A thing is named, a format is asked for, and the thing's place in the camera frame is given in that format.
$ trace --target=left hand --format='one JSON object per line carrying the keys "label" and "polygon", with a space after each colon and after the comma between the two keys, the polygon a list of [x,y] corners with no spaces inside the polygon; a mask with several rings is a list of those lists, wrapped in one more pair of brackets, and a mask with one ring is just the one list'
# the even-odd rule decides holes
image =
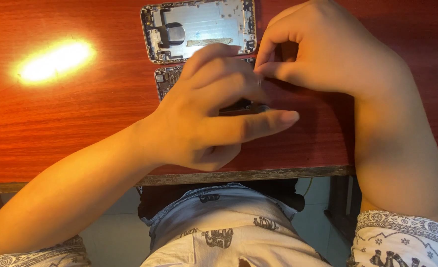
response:
{"label": "left hand", "polygon": [[154,162],[214,171],[240,152],[241,143],[298,120],[296,111],[285,110],[218,116],[240,98],[268,102],[250,65],[231,58],[237,51],[238,46],[213,44],[196,52],[157,110],[139,122]]}

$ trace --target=forearm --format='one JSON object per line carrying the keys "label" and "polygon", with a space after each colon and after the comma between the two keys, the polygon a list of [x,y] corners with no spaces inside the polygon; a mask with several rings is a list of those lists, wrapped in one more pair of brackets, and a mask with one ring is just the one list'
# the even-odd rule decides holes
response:
{"label": "forearm", "polygon": [[438,148],[413,80],[404,86],[355,101],[361,209],[438,222]]}
{"label": "forearm", "polygon": [[0,210],[0,254],[69,239],[157,167],[136,127],[62,159],[16,194]]}

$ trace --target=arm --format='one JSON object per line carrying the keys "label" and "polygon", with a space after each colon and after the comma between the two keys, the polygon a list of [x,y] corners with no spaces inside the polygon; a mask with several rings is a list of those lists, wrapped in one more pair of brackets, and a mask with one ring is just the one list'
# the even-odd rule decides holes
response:
{"label": "arm", "polygon": [[242,97],[267,102],[237,47],[210,45],[185,65],[157,110],[126,129],[47,168],[0,210],[0,255],[53,246],[80,233],[154,168],[177,164],[213,171],[241,143],[275,134],[294,111],[217,117]]}
{"label": "arm", "polygon": [[[269,62],[278,44],[285,62]],[[356,170],[361,209],[438,222],[438,148],[406,63],[333,1],[311,0],[270,22],[256,71],[355,98]]]}

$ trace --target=shirt sleeve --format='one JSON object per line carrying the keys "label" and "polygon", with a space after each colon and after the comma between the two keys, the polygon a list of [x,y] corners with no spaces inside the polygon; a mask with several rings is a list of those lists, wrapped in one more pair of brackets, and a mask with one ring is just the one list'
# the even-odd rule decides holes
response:
{"label": "shirt sleeve", "polygon": [[347,267],[438,267],[438,222],[388,211],[358,216]]}
{"label": "shirt sleeve", "polygon": [[75,236],[56,246],[38,251],[0,256],[0,267],[91,267],[84,242]]}

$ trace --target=cable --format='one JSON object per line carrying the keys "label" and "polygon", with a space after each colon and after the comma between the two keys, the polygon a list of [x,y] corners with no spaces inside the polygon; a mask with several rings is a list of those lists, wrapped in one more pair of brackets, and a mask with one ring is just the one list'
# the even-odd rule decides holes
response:
{"label": "cable", "polygon": [[306,194],[308,193],[308,191],[310,190],[310,187],[311,187],[311,183],[313,182],[313,177],[311,177],[311,179],[310,179],[310,184],[308,185],[308,188],[306,189],[306,192],[305,192],[305,194],[303,195],[303,197],[304,196],[306,196]]}

